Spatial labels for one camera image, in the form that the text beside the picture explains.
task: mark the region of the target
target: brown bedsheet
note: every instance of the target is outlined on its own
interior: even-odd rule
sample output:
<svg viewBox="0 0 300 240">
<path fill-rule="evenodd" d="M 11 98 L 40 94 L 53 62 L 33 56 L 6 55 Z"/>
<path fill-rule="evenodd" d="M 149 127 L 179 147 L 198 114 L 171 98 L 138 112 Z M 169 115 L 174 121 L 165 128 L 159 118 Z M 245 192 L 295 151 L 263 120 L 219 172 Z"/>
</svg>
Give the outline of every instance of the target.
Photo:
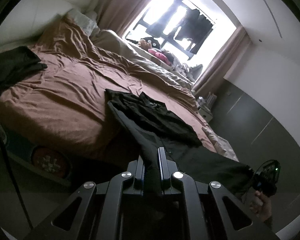
<svg viewBox="0 0 300 240">
<path fill-rule="evenodd" d="M 164 102 L 215 152 L 201 127 L 189 90 L 173 86 L 112 52 L 96 48 L 68 18 L 48 28 L 31 47 L 48 68 L 6 90 L 0 97 L 0 122 L 33 143 L 63 153 L 103 159 L 118 134 L 107 108 L 105 89 L 142 91 Z"/>
</svg>

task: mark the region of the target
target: hand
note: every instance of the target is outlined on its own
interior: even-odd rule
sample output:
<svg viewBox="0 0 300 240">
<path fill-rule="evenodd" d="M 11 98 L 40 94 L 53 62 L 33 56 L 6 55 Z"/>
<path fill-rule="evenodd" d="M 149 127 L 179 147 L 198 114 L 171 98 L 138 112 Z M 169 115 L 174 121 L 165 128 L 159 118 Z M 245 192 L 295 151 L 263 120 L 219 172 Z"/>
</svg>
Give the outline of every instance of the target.
<svg viewBox="0 0 300 240">
<path fill-rule="evenodd" d="M 256 214 L 262 222 L 271 217 L 271 200 L 262 192 L 256 191 L 254 195 L 262 201 L 262 205 L 257 204 L 255 201 L 250 202 L 250 210 Z"/>
</svg>

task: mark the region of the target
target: red round object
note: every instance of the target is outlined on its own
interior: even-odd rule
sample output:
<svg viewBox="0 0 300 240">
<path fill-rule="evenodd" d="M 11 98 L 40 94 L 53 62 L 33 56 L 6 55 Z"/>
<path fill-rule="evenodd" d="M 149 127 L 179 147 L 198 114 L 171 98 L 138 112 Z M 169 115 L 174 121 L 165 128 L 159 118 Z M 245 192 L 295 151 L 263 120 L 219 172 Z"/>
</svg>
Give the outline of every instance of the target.
<svg viewBox="0 0 300 240">
<path fill-rule="evenodd" d="M 45 147 L 37 147 L 31 156 L 32 164 L 48 173 L 59 178 L 64 178 L 69 172 L 67 159 L 59 152 Z"/>
</svg>

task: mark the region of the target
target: bottle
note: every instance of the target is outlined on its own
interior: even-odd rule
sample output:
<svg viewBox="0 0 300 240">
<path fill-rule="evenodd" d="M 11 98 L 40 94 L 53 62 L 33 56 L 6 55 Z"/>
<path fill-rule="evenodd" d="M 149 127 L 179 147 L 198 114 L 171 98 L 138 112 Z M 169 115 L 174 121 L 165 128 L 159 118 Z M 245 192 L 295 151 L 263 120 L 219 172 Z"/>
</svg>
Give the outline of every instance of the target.
<svg viewBox="0 0 300 240">
<path fill-rule="evenodd" d="M 199 106 L 201 106 L 201 107 L 205 104 L 205 102 L 206 102 L 206 101 L 204 100 L 203 97 L 199 97 L 198 100 L 197 100 L 197 103 L 198 103 Z"/>
</svg>

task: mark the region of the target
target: nightstand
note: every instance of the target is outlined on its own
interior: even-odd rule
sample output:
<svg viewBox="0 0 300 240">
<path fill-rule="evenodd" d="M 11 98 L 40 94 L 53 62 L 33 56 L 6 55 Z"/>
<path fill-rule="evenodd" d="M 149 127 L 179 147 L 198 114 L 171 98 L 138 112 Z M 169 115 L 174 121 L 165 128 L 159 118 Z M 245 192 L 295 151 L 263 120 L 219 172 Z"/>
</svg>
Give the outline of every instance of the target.
<svg viewBox="0 0 300 240">
<path fill-rule="evenodd" d="M 210 122 L 212 120 L 212 118 L 213 118 L 212 113 L 205 106 L 200 107 L 199 110 L 198 110 L 198 112 L 204 118 L 204 120 L 206 120 L 206 122 Z"/>
</svg>

